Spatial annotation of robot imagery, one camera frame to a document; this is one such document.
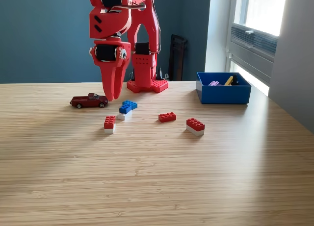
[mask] window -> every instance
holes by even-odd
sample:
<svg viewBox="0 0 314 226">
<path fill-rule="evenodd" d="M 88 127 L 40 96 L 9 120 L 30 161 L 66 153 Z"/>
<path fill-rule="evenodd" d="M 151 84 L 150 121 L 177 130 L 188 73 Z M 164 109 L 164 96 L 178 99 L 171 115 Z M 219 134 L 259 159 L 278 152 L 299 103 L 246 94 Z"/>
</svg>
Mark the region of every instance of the window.
<svg viewBox="0 0 314 226">
<path fill-rule="evenodd" d="M 279 36 L 286 0 L 237 0 L 235 24 Z"/>
<path fill-rule="evenodd" d="M 258 88 L 260 91 L 263 92 L 266 96 L 268 96 L 269 87 L 265 85 L 263 82 L 258 80 L 255 76 L 248 73 L 245 69 L 243 69 L 238 64 L 231 62 L 231 72 L 240 73 L 241 76 L 243 76 L 244 79 L 246 79 L 251 85 L 254 85 L 256 88 Z"/>
<path fill-rule="evenodd" d="M 232 0 L 227 38 L 227 72 L 245 69 L 244 74 L 249 73 L 261 83 L 269 85 L 285 2 Z M 241 67 L 234 67 L 232 62 Z"/>
</svg>

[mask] red toy car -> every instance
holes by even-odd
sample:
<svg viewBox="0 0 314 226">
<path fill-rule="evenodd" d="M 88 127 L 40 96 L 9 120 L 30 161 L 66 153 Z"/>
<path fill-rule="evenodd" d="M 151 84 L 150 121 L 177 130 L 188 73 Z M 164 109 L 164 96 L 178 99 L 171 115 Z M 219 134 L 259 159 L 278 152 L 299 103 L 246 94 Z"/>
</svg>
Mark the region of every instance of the red toy car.
<svg viewBox="0 0 314 226">
<path fill-rule="evenodd" d="M 82 107 L 105 107 L 108 104 L 106 96 L 89 93 L 88 96 L 73 97 L 70 105 L 77 108 Z"/>
</svg>

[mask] blue wall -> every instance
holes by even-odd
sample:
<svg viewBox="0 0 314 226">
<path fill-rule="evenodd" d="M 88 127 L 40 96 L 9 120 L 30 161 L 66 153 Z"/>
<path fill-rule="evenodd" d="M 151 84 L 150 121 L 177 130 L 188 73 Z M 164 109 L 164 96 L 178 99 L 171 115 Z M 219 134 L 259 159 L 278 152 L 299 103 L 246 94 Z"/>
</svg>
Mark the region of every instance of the blue wall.
<svg viewBox="0 0 314 226">
<path fill-rule="evenodd" d="M 162 45 L 158 65 L 167 72 L 171 34 L 182 35 L 189 41 L 183 79 L 194 80 L 205 68 L 209 0 L 155 2 Z M 91 10 L 89 0 L 0 0 L 0 83 L 101 81 L 88 53 Z M 147 39 L 141 29 L 138 40 Z"/>
</svg>

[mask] white lego brick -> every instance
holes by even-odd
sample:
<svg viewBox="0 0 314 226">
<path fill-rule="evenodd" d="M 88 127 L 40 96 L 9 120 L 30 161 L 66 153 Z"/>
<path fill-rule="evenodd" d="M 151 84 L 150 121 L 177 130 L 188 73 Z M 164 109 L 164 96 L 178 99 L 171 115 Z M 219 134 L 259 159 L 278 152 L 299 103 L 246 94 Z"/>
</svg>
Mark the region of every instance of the white lego brick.
<svg viewBox="0 0 314 226">
<path fill-rule="evenodd" d="M 204 129 L 201 130 L 201 131 L 196 131 L 195 129 L 193 129 L 192 127 L 190 127 L 190 126 L 188 126 L 188 125 L 186 125 L 186 129 L 187 129 L 188 131 L 190 131 L 192 134 L 195 134 L 196 136 L 201 136 L 201 135 L 204 135 L 204 133 L 205 133 L 205 130 L 204 130 Z"/>
<path fill-rule="evenodd" d="M 124 120 L 130 118 L 131 116 L 132 116 L 132 110 L 130 112 L 128 112 L 127 114 L 119 113 L 117 115 L 117 119 L 124 121 Z"/>
<path fill-rule="evenodd" d="M 113 126 L 113 129 L 105 129 L 105 134 L 113 134 L 116 129 L 116 123 Z"/>
</svg>

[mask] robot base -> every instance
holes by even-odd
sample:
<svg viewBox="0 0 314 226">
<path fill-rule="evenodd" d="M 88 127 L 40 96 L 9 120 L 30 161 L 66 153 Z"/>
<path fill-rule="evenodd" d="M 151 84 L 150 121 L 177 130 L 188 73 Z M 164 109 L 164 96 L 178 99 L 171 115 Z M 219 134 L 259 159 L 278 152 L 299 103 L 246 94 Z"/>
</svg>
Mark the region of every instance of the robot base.
<svg viewBox="0 0 314 226">
<path fill-rule="evenodd" d="M 139 93 L 141 91 L 154 91 L 155 93 L 160 93 L 169 87 L 167 80 L 153 80 L 153 85 L 150 88 L 143 88 L 136 86 L 135 81 L 129 80 L 127 82 L 127 88 L 134 93 Z"/>
</svg>

